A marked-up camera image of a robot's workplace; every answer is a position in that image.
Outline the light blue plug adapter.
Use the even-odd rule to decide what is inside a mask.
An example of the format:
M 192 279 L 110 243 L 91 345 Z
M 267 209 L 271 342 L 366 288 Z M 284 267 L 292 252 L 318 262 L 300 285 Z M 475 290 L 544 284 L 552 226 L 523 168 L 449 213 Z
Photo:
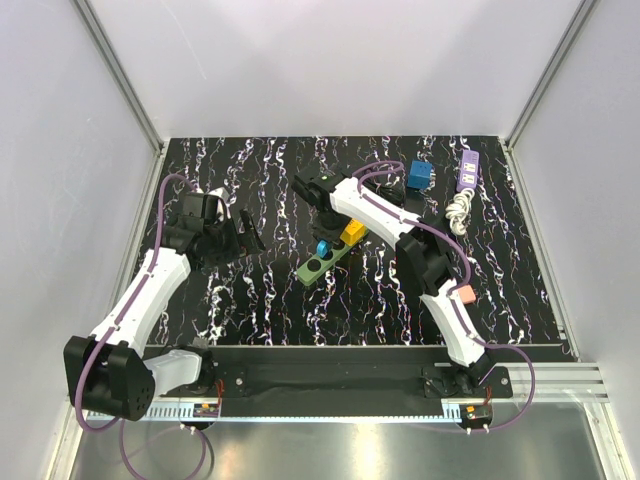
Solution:
M 327 259 L 331 251 L 332 251 L 332 245 L 329 242 L 325 240 L 320 240 L 317 243 L 316 254 L 318 255 L 319 258 Z

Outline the yellow cube plug adapter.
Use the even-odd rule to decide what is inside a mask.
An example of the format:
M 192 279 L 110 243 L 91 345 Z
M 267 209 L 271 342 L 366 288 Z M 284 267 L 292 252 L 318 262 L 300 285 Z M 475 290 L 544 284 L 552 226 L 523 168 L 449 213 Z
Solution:
M 359 221 L 352 219 L 340 235 L 340 240 L 348 246 L 356 245 L 367 234 L 367 228 Z

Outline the green power strip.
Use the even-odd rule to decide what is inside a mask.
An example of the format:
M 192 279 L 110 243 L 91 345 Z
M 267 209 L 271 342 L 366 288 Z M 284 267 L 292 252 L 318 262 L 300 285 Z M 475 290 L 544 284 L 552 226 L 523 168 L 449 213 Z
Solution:
M 367 234 L 356 244 L 361 243 Z M 332 247 L 332 251 L 327 259 L 321 259 L 316 252 L 308 260 L 306 260 L 297 270 L 296 277 L 304 286 L 311 286 L 328 270 L 349 253 L 356 245 L 348 246 L 344 242 L 340 242 L 337 247 Z

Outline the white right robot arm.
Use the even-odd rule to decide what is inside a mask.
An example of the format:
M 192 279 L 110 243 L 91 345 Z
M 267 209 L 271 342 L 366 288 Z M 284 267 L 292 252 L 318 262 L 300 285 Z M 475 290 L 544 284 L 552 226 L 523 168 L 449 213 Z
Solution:
M 442 227 L 432 226 L 415 213 L 384 199 L 365 186 L 363 178 L 297 173 L 292 189 L 316 210 L 312 232 L 335 249 L 352 242 L 345 233 L 351 221 L 377 235 L 394 249 L 396 277 L 407 296 L 426 306 L 442 334 L 451 366 L 427 378 L 441 396 L 476 396 L 490 383 L 495 360 L 478 334 L 459 290 L 470 278 L 465 268 L 455 279 L 453 255 L 465 255 Z

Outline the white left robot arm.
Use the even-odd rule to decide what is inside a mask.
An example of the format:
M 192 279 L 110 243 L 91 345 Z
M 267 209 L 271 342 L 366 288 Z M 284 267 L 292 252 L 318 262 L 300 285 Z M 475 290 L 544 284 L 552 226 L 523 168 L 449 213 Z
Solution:
M 173 347 L 146 359 L 154 326 L 178 288 L 193 273 L 209 272 L 265 246 L 246 210 L 234 220 L 223 188 L 186 194 L 180 213 L 161 228 L 160 244 L 113 310 L 86 337 L 73 336 L 63 350 L 71 405 L 115 419 L 137 421 L 154 398 L 185 387 L 196 396 L 215 386 L 212 353 L 205 347 Z

